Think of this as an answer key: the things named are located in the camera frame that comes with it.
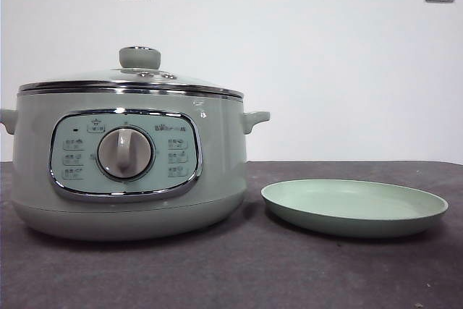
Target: pot body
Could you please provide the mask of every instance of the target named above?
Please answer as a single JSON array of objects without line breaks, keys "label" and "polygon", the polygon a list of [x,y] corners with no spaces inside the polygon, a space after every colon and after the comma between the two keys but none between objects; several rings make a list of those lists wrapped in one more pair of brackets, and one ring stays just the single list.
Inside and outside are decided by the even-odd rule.
[{"label": "pot body", "polygon": [[[76,111],[180,113],[197,128],[202,170],[191,188],[138,202],[81,201],[59,194],[50,172],[55,126]],[[243,103],[226,96],[44,93],[18,96],[12,202],[30,227],[81,240],[136,240],[201,228],[227,217],[246,190]]]}]

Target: pot handle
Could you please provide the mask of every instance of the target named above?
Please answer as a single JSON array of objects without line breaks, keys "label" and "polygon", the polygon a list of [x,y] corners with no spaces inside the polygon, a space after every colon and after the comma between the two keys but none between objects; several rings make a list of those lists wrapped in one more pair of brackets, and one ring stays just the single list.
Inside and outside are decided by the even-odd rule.
[{"label": "pot handle", "polygon": [[10,109],[0,109],[0,123],[5,126],[8,134],[13,135],[16,128],[17,111]]},{"label": "pot handle", "polygon": [[252,128],[261,122],[266,122],[270,119],[270,112],[268,111],[256,111],[256,112],[246,112],[243,114],[243,128],[245,134],[249,134],[252,131]]}]

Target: lid rim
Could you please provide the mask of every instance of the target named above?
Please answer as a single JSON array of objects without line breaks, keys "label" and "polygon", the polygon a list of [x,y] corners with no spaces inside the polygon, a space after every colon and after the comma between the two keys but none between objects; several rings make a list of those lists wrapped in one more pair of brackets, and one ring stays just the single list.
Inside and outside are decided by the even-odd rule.
[{"label": "lid rim", "polygon": [[244,98],[244,94],[237,90],[229,90],[226,88],[191,85],[178,82],[140,82],[130,80],[75,80],[75,81],[53,81],[53,82],[34,82],[21,85],[19,92],[34,91],[34,90],[53,90],[53,89],[82,89],[82,88],[124,88],[124,89],[146,89],[146,90],[183,90],[185,92],[202,92],[220,94],[223,96],[233,96]]}]

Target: green plate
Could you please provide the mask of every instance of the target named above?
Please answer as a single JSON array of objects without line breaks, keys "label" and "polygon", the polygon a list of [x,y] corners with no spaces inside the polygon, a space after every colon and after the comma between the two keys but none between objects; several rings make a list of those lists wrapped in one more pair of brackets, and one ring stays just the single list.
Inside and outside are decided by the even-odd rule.
[{"label": "green plate", "polygon": [[433,226],[448,203],[413,188],[352,180],[306,179],[262,189],[268,208],[299,227],[343,237],[387,238]]}]

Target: rotary knob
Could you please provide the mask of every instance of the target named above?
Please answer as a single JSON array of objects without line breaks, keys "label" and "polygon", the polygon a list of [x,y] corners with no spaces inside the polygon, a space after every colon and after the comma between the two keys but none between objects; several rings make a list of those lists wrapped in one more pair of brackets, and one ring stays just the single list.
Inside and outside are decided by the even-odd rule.
[{"label": "rotary knob", "polygon": [[101,168],[118,179],[129,179],[142,174],[153,156],[148,137],[133,128],[110,131],[98,146],[98,162]]}]

